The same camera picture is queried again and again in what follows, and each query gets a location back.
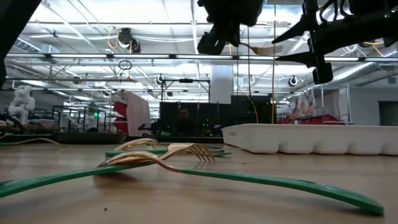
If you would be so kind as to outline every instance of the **white plastic tray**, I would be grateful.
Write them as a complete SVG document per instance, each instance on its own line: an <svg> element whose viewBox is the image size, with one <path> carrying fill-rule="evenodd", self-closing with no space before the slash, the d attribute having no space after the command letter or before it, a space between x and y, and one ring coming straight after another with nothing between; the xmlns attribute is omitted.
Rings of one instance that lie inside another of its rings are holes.
<svg viewBox="0 0 398 224"><path fill-rule="evenodd" d="M240 124L223 136L254 153L398 155L398 127Z"/></svg>

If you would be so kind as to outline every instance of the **fluorescent light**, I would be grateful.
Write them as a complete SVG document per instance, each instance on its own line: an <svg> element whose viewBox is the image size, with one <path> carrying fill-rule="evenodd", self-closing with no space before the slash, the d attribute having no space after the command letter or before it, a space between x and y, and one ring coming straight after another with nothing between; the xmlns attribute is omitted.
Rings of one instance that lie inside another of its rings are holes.
<svg viewBox="0 0 398 224"><path fill-rule="evenodd" d="M28 83L28 84L31 84L31 85L36 85L36 86L48 86L44 82L39 82L39 81L34 81L34 80L21 80L21 82Z"/></svg>
<svg viewBox="0 0 398 224"><path fill-rule="evenodd" d="M93 100L92 98L85 96L73 96L73 97L79 100Z"/></svg>
<svg viewBox="0 0 398 224"><path fill-rule="evenodd" d="M329 62L355 62L358 60L357 57L325 57L325 61Z"/></svg>
<svg viewBox="0 0 398 224"><path fill-rule="evenodd" d="M52 91L78 91L79 89L61 89L61 88L49 88Z"/></svg>
<svg viewBox="0 0 398 224"><path fill-rule="evenodd" d="M55 58L106 58L104 54L52 54Z"/></svg>
<svg viewBox="0 0 398 224"><path fill-rule="evenodd" d="M61 96L69 96L68 94L62 93L62 92L60 92L60 91L54 91L54 93L56 93L56 94L58 94L58 95L61 95Z"/></svg>
<svg viewBox="0 0 398 224"><path fill-rule="evenodd" d="M230 55L177 55L180 59L232 59Z"/></svg>
<svg viewBox="0 0 398 224"><path fill-rule="evenodd" d="M241 60L273 60L273 57L270 56L239 56Z"/></svg>
<svg viewBox="0 0 398 224"><path fill-rule="evenodd" d="M169 58L169 55L117 54L114 58Z"/></svg>
<svg viewBox="0 0 398 224"><path fill-rule="evenodd" d="M366 58L365 62L398 62L398 58Z"/></svg>
<svg viewBox="0 0 398 224"><path fill-rule="evenodd" d="M16 57L16 58L29 58L29 57L35 57L35 58L42 58L45 57L44 54L7 54L7 57Z"/></svg>

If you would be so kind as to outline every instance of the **fork handle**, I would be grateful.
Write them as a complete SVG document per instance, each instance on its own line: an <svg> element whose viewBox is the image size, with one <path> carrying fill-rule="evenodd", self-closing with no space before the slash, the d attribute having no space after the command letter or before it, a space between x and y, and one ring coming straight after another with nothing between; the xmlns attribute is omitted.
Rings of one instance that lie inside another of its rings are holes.
<svg viewBox="0 0 398 224"><path fill-rule="evenodd" d="M281 177L270 177L261 175L234 174L226 172L214 172L207 170L190 170L181 171L184 174L199 175L204 177L214 177L220 179L237 180L243 182L251 182L257 184L273 185L278 187L286 187L290 189L310 192L317 195L333 198L346 202L369 211L376 215L383 215L384 208L377 201L350 190L341 189L331 185L318 184L306 180L288 179Z"/></svg>

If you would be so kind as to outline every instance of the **green handle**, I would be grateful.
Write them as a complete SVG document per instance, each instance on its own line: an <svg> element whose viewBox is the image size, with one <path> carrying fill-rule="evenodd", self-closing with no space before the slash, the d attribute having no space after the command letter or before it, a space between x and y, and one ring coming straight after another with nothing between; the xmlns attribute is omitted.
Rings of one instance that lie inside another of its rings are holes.
<svg viewBox="0 0 398 224"><path fill-rule="evenodd" d="M131 151L106 151L105 152L105 156L106 157L114 157L114 156L119 155L119 154L124 153L124 152L131 152ZM153 154L165 154L167 152L167 150L149 150L149 151L146 151L146 152L150 152L150 153L153 153ZM215 154L213 154L213 156L214 157L224 157L224 156L227 156L227 155L230 155L230 154L232 154L232 153L231 152L215 153Z"/></svg>
<svg viewBox="0 0 398 224"><path fill-rule="evenodd" d="M72 180L80 177L88 177L91 175L101 175L110 172L117 172L126 169L132 169L136 167L143 167L152 165L153 162L143 162L134 166L109 166L99 167L88 170L76 170L71 172L62 172L58 174L47 174L37 177L28 177L17 180L8 180L0 182L0 198L13 195L25 190L34 189L37 187L45 186L48 184L54 184L66 180Z"/></svg>
<svg viewBox="0 0 398 224"><path fill-rule="evenodd" d="M317 195L333 198L346 202L362 208L363 210L372 212L376 215L383 215L384 208L377 201L349 190L341 189L338 187L318 184L306 180L288 179L281 177L267 177L260 175L249 175L249 174L234 174L225 172L214 172L206 170L190 170L186 169L183 171L184 174L199 175L204 177L214 177L220 179L237 180L244 182L251 182L257 184L273 185L278 187L286 187L290 189L301 190L310 192Z"/></svg>

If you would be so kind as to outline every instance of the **wall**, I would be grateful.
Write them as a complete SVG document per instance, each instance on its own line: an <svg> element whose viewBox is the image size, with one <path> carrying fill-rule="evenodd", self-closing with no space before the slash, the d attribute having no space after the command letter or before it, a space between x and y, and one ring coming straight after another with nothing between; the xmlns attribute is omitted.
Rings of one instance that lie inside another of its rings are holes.
<svg viewBox="0 0 398 224"><path fill-rule="evenodd" d="M351 87L349 93L351 120L355 125L378 126L379 101L398 101L398 90Z"/></svg>

